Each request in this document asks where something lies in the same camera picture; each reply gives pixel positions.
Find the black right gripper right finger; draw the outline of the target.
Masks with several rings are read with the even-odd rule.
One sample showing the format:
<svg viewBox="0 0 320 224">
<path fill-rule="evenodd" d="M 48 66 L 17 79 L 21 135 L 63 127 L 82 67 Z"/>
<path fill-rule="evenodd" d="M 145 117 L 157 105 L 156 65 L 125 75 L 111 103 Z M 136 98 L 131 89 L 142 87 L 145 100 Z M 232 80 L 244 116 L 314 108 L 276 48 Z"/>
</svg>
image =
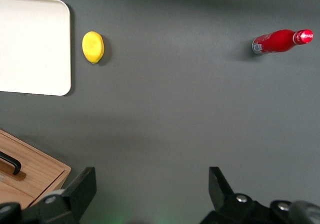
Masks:
<svg viewBox="0 0 320 224">
<path fill-rule="evenodd" d="M 234 193 L 219 167 L 210 167 L 208 191 L 214 210 L 202 224 L 271 224 L 269 208 L 245 194 Z"/>
</svg>

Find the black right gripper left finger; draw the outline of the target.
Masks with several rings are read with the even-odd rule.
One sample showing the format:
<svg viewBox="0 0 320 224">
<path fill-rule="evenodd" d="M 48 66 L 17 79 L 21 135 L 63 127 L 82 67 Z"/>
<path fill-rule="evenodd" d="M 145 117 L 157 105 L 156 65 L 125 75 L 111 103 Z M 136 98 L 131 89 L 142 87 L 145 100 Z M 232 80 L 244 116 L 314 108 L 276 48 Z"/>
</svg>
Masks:
<svg viewBox="0 0 320 224">
<path fill-rule="evenodd" d="M 65 189 L 23 211 L 25 224 L 78 224 L 97 192 L 96 169 L 86 167 Z"/>
</svg>

